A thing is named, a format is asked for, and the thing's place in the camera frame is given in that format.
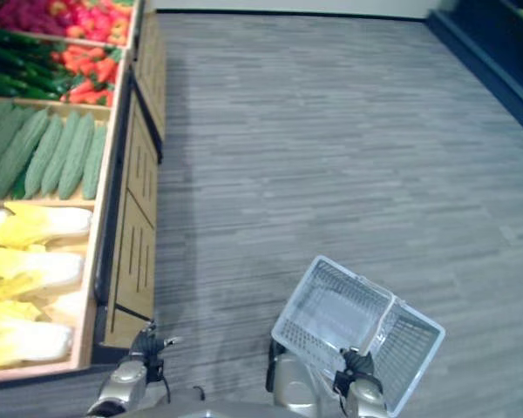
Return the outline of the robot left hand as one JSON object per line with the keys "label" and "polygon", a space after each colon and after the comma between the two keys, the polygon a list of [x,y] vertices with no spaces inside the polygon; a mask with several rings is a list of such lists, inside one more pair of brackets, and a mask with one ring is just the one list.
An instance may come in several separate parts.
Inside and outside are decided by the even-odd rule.
{"label": "robot left hand", "polygon": [[134,338],[128,356],[134,360],[142,361],[150,367],[158,360],[159,354],[168,347],[183,341],[180,336],[159,337],[157,335],[157,323],[151,320],[138,332]]}

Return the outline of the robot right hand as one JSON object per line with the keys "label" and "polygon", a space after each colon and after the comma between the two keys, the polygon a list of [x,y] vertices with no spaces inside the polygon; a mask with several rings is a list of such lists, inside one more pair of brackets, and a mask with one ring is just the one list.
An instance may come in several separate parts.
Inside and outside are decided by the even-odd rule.
{"label": "robot right hand", "polygon": [[343,357],[345,373],[373,375],[375,373],[374,361],[370,352],[362,355],[355,348],[342,348],[340,354]]}

